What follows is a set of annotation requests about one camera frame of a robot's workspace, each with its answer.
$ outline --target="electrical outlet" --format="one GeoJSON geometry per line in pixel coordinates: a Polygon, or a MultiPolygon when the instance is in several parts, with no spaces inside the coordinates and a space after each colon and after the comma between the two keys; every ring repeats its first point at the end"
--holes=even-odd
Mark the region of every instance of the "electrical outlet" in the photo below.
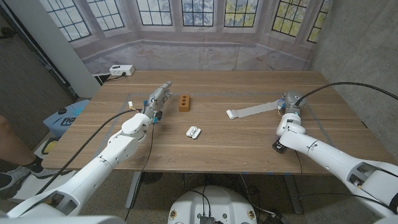
{"type": "Polygon", "coordinates": [[[112,67],[109,69],[111,75],[115,76],[121,76],[123,72],[126,72],[126,76],[129,76],[132,75],[134,71],[135,69],[132,65],[112,65],[112,67]]]}

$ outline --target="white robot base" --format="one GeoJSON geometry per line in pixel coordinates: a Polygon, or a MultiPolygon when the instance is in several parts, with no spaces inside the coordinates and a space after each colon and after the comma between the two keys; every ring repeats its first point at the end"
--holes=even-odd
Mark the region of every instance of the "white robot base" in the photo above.
{"type": "Polygon", "coordinates": [[[240,194],[225,187],[206,186],[204,195],[208,203],[206,198],[202,198],[204,187],[197,187],[177,199],[170,209],[167,223],[257,223],[253,207],[240,194]]]}

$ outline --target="white tape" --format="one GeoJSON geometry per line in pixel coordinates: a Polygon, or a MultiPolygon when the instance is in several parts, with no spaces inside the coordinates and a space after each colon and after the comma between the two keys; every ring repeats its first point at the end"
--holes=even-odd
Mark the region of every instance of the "white tape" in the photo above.
{"type": "Polygon", "coordinates": [[[278,101],[274,101],[274,102],[268,102],[263,105],[252,106],[252,107],[241,109],[241,110],[228,110],[228,111],[226,111],[226,114],[229,116],[230,119],[243,118],[245,116],[274,110],[274,109],[277,109],[277,107],[278,107],[278,101]]]}

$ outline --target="window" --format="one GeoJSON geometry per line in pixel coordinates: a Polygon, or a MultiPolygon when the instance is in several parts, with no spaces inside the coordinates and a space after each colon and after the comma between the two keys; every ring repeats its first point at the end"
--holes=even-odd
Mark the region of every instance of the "window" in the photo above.
{"type": "Polygon", "coordinates": [[[124,27],[114,0],[87,0],[103,31],[124,27]]]}
{"type": "Polygon", "coordinates": [[[137,0],[142,25],[172,25],[169,0],[137,0]]]}
{"type": "Polygon", "coordinates": [[[227,0],[225,27],[253,27],[258,0],[227,0]]]}
{"type": "Polygon", "coordinates": [[[185,26],[213,26],[214,0],[182,0],[185,26]]]}
{"type": "Polygon", "coordinates": [[[330,0],[324,0],[321,10],[319,11],[318,17],[312,27],[311,34],[308,37],[308,41],[316,43],[318,40],[319,32],[321,31],[323,21],[325,21],[326,15],[329,11],[330,0]]]}
{"type": "Polygon", "coordinates": [[[40,2],[69,42],[90,35],[72,0],[40,0],[40,2]]]}
{"type": "Polygon", "coordinates": [[[309,0],[281,0],[272,30],[296,37],[309,0]]]}

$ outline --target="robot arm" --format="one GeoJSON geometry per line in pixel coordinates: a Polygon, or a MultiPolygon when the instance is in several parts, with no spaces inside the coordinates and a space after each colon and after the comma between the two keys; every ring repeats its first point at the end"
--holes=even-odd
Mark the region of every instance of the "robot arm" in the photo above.
{"type": "Polygon", "coordinates": [[[301,119],[295,113],[286,113],[278,126],[280,139],[274,149],[282,152],[288,147],[301,152],[339,178],[352,194],[371,198],[359,200],[381,217],[398,214],[398,166],[386,162],[358,159],[305,134],[301,119]]]}
{"type": "Polygon", "coordinates": [[[167,82],[153,92],[141,113],[124,122],[122,130],[109,139],[106,148],[68,182],[27,199],[13,208],[7,216],[39,218],[78,215],[111,171],[137,151],[139,143],[145,139],[146,131],[156,119],[156,113],[160,112],[172,95],[169,91],[171,84],[172,82],[167,82]]]}

